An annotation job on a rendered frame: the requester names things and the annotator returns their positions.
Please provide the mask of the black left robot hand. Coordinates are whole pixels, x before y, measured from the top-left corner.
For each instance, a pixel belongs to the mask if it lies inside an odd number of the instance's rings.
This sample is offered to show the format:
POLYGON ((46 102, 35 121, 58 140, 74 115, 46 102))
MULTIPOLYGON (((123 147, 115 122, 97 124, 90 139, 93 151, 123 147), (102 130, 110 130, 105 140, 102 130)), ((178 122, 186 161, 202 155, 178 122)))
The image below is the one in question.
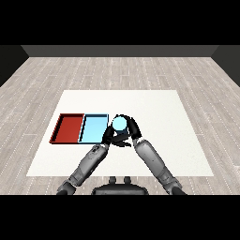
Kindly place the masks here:
POLYGON ((118 147, 126 147, 131 146, 130 143, 127 142, 127 139, 130 137, 128 132, 124 130, 116 131, 113 126, 108 126, 102 136, 102 143, 107 145, 115 145, 118 147))

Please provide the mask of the light blue shallow open box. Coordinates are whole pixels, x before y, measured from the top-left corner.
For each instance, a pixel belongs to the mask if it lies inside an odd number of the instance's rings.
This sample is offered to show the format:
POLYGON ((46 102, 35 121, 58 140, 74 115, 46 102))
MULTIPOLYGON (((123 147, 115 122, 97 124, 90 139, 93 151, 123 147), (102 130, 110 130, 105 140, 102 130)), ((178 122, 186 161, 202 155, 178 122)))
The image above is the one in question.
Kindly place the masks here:
POLYGON ((79 144, 99 144, 108 126, 109 115, 106 113, 87 113, 82 122, 79 144))

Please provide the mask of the red shallow open box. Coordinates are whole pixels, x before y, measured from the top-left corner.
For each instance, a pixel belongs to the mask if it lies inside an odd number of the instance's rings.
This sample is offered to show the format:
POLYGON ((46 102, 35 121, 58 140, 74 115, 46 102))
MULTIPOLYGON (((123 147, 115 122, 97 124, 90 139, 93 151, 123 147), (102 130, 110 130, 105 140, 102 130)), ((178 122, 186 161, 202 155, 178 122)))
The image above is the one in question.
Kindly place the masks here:
POLYGON ((83 113, 61 113, 52 132, 50 143, 77 144, 83 117, 83 113))

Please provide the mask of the dark grey robot body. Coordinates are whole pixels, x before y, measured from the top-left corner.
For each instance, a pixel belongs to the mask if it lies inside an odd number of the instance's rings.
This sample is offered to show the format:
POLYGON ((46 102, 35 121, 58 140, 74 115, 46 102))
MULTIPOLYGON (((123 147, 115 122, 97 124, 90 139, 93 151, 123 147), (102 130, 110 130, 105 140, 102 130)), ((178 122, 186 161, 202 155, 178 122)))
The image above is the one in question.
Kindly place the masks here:
POLYGON ((124 177, 123 184, 117 184, 116 177, 111 176, 109 183, 95 187, 92 195, 148 195, 148 191, 145 187, 133 185, 129 176, 124 177))

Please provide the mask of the blue can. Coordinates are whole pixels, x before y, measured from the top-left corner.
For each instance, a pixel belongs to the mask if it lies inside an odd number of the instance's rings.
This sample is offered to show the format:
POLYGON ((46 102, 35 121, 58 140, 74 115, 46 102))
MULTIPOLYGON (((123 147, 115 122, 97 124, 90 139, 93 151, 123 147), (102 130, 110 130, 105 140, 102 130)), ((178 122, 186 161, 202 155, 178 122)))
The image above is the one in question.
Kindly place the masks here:
POLYGON ((128 133, 127 120, 123 116, 116 116, 112 120, 112 127, 117 135, 128 133))

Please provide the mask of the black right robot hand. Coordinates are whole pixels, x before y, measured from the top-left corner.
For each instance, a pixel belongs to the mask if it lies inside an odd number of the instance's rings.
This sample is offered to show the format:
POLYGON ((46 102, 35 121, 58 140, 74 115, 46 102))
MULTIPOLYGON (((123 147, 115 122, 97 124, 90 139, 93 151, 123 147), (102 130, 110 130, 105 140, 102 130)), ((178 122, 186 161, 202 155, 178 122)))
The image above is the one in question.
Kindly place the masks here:
POLYGON ((141 138, 142 134, 139 129, 139 126, 132 117, 129 117, 124 114, 120 114, 116 116, 123 116, 127 120, 127 132, 133 140, 141 138))

